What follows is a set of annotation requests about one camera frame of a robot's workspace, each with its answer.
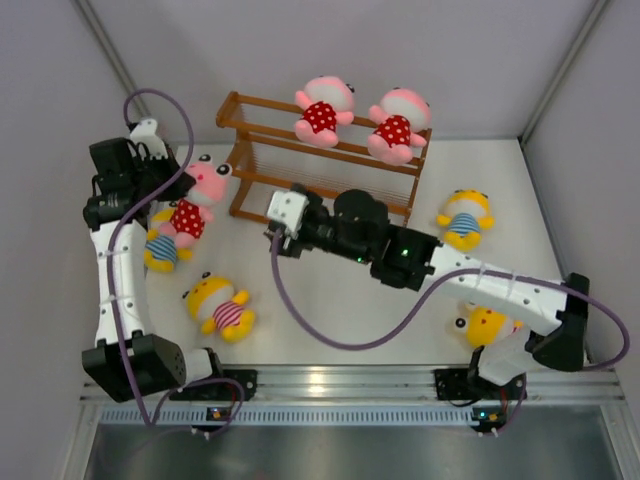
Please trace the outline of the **pink red-dotted toy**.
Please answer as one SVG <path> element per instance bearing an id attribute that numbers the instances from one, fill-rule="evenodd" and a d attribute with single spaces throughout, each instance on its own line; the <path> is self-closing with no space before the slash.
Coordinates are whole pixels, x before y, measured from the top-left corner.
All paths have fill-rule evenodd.
<path id="1" fill-rule="evenodd" d="M 367 138 L 369 154 L 389 165 L 409 163 L 413 149 L 426 145 L 419 133 L 430 127 L 431 118 L 430 105 L 420 94 L 393 88 L 369 108 L 369 119 L 376 124 Z"/>
<path id="2" fill-rule="evenodd" d="M 214 221 L 213 207 L 224 197 L 233 169 L 228 163 L 214 164 L 210 155 L 191 163 L 186 173 L 195 184 L 181 198 L 159 233 L 172 237 L 178 250 L 190 250 Z"/>
<path id="3" fill-rule="evenodd" d="M 298 140 L 318 148 L 329 149 L 339 143 L 337 128 L 354 120 L 355 89 L 336 76 L 318 76 L 295 94 L 295 104 L 302 110 L 295 122 Z"/>

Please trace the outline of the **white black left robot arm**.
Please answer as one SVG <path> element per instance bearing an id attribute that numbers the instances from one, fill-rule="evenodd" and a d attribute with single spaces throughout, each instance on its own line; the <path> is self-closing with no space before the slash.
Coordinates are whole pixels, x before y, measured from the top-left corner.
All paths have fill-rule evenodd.
<path id="1" fill-rule="evenodd" d="M 145 277 L 188 259 L 232 173 L 205 154 L 184 168 L 158 138 L 90 146 L 97 170 L 83 209 L 99 269 L 99 323 L 82 366 L 115 402 L 187 386 L 204 399 L 226 386 L 209 348 L 184 353 L 151 330 Z"/>

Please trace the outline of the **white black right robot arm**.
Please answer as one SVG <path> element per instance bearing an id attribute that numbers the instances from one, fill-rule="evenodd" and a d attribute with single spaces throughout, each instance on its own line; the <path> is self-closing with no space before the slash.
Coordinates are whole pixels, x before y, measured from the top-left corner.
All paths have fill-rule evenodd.
<path id="1" fill-rule="evenodd" d="M 491 396 L 512 380 L 542 368 L 579 372 L 584 367 L 588 319 L 586 277 L 561 281 L 517 275 L 486 264 L 441 242 L 437 237 L 389 220 L 387 206 L 369 193 L 352 189 L 327 208 L 322 198 L 301 185 L 272 194 L 266 208 L 274 282 L 289 313 L 322 343 L 346 351 L 377 348 L 399 335 L 428 297 L 443 288 L 458 300 L 490 307 L 521 322 L 505 338 L 474 350 L 466 383 L 480 397 Z M 315 330 L 285 290 L 279 257 L 297 258 L 320 249 L 361 265 L 372 278 L 420 298 L 401 323 L 382 338 L 346 344 Z"/>

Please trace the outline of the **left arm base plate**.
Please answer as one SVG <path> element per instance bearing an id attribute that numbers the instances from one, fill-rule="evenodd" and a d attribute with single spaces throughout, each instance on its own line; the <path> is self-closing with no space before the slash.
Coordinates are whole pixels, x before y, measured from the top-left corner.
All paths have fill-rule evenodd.
<path id="1" fill-rule="evenodd" d="M 244 392 L 244 400 L 251 400 L 258 385 L 258 371 L 255 369 L 226 369 L 223 378 L 235 380 L 240 384 Z M 239 400 L 239 390 L 227 382 L 204 383 L 197 381 L 195 386 L 190 386 L 181 392 L 172 393 L 171 401 L 207 401 L 207 402 L 231 402 Z"/>

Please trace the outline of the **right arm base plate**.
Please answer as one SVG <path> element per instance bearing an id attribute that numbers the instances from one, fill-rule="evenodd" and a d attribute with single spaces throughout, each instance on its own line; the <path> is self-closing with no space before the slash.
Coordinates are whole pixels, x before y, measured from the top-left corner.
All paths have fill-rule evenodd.
<path id="1" fill-rule="evenodd" d="M 518 400 L 525 375 L 519 375 L 504 386 L 497 386 L 482 378 L 471 378 L 465 368 L 446 368 L 434 371 L 436 397 L 440 401 Z"/>

